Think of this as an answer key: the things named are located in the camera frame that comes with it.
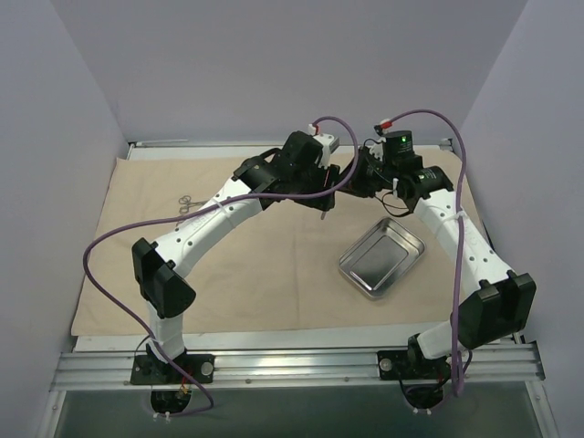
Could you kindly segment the metal instrument tray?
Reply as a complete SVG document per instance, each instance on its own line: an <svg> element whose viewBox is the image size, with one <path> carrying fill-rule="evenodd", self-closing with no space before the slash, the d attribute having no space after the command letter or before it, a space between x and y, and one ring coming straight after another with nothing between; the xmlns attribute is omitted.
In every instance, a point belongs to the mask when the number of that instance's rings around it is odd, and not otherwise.
<svg viewBox="0 0 584 438"><path fill-rule="evenodd" d="M424 252L422 239L386 216L339 258L339 272L366 298L380 300Z"/></svg>

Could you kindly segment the beige cloth wrap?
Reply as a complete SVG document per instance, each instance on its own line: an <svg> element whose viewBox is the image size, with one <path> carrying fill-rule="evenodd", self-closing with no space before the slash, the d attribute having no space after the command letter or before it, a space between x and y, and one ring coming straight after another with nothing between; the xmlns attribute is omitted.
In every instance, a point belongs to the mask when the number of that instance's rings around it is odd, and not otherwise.
<svg viewBox="0 0 584 438"><path fill-rule="evenodd" d="M133 274L131 246L173 230L178 200L205 201L239 166L237 158L118 160L82 287L76 336L133 335L148 316ZM454 263L428 227L402 224L425 252L380 300L369 300L339 272L341 255L384 215L380 201L340 193L321 213L281 202L239 225L196 264L188 333L323 329L441 322L450 317Z"/></svg>

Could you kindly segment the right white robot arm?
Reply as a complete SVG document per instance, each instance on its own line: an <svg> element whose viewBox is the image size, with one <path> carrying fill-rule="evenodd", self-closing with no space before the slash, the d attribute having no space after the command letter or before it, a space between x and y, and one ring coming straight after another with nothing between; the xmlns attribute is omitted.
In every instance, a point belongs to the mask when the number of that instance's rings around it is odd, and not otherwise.
<svg viewBox="0 0 584 438"><path fill-rule="evenodd" d="M522 330L536 294L528 274L519 275L484 239L461 206L446 173L426 167L411 147L363 148L347 193L372 197L383 189L404 202L433 233L455 264L454 305L449 319L410 337L405 365L423 377L438 359L481 347ZM339 260L339 270L366 297L382 297L420 254L396 221L376 223Z"/></svg>

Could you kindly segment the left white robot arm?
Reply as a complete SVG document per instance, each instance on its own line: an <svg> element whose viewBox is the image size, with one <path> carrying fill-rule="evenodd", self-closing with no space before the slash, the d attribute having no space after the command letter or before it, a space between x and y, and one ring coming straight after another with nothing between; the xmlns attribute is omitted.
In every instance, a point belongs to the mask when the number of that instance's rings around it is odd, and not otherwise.
<svg viewBox="0 0 584 438"><path fill-rule="evenodd" d="M135 278L150 314L148 352L151 372L163 382L177 381L184 370L183 313L196 294L185 278L197 262L244 221L272 204L270 194L299 194L301 204L326 212L339 180L330 156L339 139L295 131L281 148L248 158L197 216L176 225L153 242L140 239L131 248Z"/></svg>

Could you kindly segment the steel surgical forceps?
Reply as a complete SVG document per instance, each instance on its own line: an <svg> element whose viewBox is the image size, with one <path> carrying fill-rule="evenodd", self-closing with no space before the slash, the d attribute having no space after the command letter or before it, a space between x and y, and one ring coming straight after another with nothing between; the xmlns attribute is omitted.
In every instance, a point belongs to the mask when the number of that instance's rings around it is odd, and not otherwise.
<svg viewBox="0 0 584 438"><path fill-rule="evenodd" d="M190 195L184 195L179 198L178 204L180 205L179 212L187 214L192 208L204 205L205 201L194 201Z"/></svg>

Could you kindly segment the steel surgical scissors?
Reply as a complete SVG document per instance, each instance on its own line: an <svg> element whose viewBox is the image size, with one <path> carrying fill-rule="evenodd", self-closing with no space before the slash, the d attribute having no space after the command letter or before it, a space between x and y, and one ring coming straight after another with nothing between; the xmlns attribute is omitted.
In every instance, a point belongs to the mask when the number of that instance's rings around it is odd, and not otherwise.
<svg viewBox="0 0 584 438"><path fill-rule="evenodd" d="M179 208L179 215L180 216L187 215L191 211L196 211L202 205L203 205L203 203L193 203L193 202L182 203L180 205L180 208Z"/></svg>

